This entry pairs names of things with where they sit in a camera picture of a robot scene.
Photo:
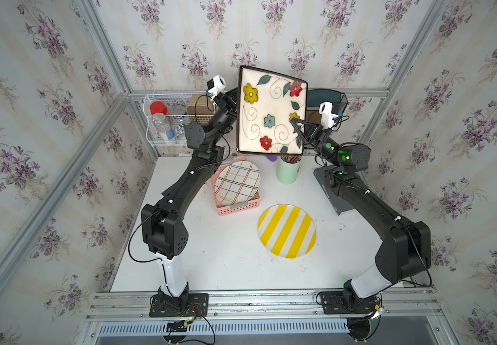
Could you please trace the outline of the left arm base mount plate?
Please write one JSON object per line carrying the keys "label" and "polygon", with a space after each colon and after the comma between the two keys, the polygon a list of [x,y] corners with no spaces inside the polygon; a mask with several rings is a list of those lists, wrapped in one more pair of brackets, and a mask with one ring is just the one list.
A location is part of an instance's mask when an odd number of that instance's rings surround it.
{"label": "left arm base mount plate", "polygon": [[207,316],[208,304],[207,293],[184,292],[176,298],[159,291],[150,298],[149,317]]}

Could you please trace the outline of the red capped jar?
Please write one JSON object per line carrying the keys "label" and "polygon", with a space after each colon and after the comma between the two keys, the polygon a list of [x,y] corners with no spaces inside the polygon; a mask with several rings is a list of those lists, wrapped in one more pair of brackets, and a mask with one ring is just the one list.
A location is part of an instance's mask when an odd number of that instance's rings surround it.
{"label": "red capped jar", "polygon": [[149,110],[150,110],[151,115],[156,115],[156,114],[167,115],[168,114],[168,107],[161,101],[152,102],[149,105]]}

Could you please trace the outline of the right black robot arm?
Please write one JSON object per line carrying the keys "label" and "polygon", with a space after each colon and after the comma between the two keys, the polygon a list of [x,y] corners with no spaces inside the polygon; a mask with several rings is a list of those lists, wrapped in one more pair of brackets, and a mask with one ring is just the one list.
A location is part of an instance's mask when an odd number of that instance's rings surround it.
{"label": "right black robot arm", "polygon": [[353,308],[405,278],[427,272],[432,264],[431,231],[424,222],[413,222],[371,192],[359,177],[368,167],[370,148],[361,143],[339,144],[324,129],[301,119],[291,120],[297,143],[327,162],[324,181],[373,227],[382,241],[373,265],[343,286],[343,304]]}

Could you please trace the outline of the black mesh wall organizer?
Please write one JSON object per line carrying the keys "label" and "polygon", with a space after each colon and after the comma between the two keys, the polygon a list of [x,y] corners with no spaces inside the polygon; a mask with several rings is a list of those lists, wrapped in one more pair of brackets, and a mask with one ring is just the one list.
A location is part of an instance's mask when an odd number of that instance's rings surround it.
{"label": "black mesh wall organizer", "polygon": [[311,89],[307,96],[307,121],[321,124],[324,129],[335,128],[346,117],[348,97],[340,91]]}

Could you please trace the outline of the small circuit board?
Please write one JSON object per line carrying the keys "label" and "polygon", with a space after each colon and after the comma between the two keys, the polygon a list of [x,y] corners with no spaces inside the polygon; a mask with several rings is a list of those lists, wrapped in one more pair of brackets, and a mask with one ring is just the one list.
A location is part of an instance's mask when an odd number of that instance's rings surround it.
{"label": "small circuit board", "polygon": [[165,333],[167,334],[185,333],[187,329],[188,329],[187,321],[173,321],[167,323]]}

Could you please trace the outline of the yellow striped round plate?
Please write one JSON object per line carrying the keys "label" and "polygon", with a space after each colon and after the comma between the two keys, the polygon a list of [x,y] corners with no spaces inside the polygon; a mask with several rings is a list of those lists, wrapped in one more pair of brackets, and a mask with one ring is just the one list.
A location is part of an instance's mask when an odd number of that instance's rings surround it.
{"label": "yellow striped round plate", "polygon": [[290,204],[266,209],[259,217],[257,234],[269,252],[290,260],[310,253],[317,240],[313,219],[301,208]]}

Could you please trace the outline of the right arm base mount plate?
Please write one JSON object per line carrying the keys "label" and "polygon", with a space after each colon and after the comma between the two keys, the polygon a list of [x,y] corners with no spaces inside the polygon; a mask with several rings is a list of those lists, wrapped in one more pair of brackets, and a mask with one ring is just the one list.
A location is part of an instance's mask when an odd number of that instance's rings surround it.
{"label": "right arm base mount plate", "polygon": [[316,295],[315,301],[326,315],[373,316],[381,304],[379,296],[359,298],[351,290],[321,291]]}

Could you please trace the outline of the square floral plate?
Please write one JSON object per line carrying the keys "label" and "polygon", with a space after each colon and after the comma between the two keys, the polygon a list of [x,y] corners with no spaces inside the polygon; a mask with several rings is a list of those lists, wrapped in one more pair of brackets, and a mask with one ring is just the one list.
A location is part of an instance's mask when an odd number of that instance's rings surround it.
{"label": "square floral plate", "polygon": [[302,155],[303,141],[291,121],[306,120],[307,94],[303,79],[241,66],[237,150],[249,155]]}

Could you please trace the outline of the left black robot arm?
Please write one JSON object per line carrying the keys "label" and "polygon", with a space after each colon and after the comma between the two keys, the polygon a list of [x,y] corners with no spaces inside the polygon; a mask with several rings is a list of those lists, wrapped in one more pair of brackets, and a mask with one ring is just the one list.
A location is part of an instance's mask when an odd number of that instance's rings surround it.
{"label": "left black robot arm", "polygon": [[213,102],[215,112],[211,120],[205,124],[192,122],[185,130],[192,150],[185,172],[162,193],[160,201],[145,205],[141,212],[142,240],[161,264],[164,277],[157,297],[178,309],[188,303],[189,297],[180,257],[189,239],[183,219],[198,191],[224,160],[225,148],[218,141],[237,121],[238,89],[219,93]]}

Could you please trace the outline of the plaid round plate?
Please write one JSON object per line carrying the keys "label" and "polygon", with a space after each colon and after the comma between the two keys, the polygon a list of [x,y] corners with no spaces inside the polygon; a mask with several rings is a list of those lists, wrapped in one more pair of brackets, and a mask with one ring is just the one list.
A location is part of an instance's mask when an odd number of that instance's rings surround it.
{"label": "plaid round plate", "polygon": [[214,196],[222,206],[231,206],[250,201],[261,184],[259,168],[252,162],[233,162],[218,174],[214,185]]}

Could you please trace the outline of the clear plastic bottle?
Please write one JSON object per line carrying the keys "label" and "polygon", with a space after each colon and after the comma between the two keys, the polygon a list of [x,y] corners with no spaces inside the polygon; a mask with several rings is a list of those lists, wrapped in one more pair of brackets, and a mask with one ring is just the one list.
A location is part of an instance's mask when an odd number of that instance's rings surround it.
{"label": "clear plastic bottle", "polygon": [[168,122],[166,115],[152,115],[152,121],[158,135],[163,141],[172,141],[173,139],[175,139],[175,134],[170,123]]}

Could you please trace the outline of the bundle of coloured pencils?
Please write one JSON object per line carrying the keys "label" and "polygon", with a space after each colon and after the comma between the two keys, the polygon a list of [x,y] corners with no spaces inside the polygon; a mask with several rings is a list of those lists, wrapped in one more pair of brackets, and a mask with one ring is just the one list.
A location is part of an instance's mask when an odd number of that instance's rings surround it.
{"label": "bundle of coloured pencils", "polygon": [[301,156],[284,155],[281,156],[281,160],[286,164],[297,164],[301,161]]}

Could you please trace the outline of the pink perforated plastic basket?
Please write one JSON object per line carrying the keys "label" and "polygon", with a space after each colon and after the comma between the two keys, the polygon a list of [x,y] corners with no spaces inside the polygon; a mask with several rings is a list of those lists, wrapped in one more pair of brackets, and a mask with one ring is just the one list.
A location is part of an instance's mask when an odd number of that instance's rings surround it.
{"label": "pink perforated plastic basket", "polygon": [[[237,161],[241,161],[241,160],[248,161],[245,157],[238,156],[238,157],[234,158],[233,162],[237,162]],[[238,213],[241,211],[246,211],[246,210],[249,210],[252,208],[256,208],[259,206],[259,202],[260,202],[259,189],[258,189],[256,195],[250,201],[246,201],[242,204],[236,204],[236,205],[231,205],[231,206],[222,206],[216,200],[216,198],[214,196],[214,185],[215,185],[216,178],[218,177],[218,174],[225,168],[225,166],[230,165],[231,163],[221,165],[210,180],[210,190],[212,192],[212,197],[213,197],[213,202],[215,204],[215,209],[218,212],[219,216],[225,216],[225,215],[229,215],[229,214]]]}

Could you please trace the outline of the teal plate in organizer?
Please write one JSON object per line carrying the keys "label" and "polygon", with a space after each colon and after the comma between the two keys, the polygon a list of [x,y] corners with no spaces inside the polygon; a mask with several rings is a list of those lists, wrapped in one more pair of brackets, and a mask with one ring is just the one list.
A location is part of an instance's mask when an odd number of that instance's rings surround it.
{"label": "teal plate in organizer", "polygon": [[307,108],[316,108],[323,102],[338,103],[343,93],[332,89],[311,89],[307,92]]}

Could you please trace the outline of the mint green pencil cup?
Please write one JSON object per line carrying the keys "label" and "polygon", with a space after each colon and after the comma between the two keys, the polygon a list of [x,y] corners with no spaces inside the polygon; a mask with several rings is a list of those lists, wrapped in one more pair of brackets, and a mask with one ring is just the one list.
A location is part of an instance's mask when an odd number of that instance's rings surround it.
{"label": "mint green pencil cup", "polygon": [[301,161],[297,164],[286,164],[280,158],[277,168],[277,180],[284,185],[293,184],[297,180],[300,165]]}

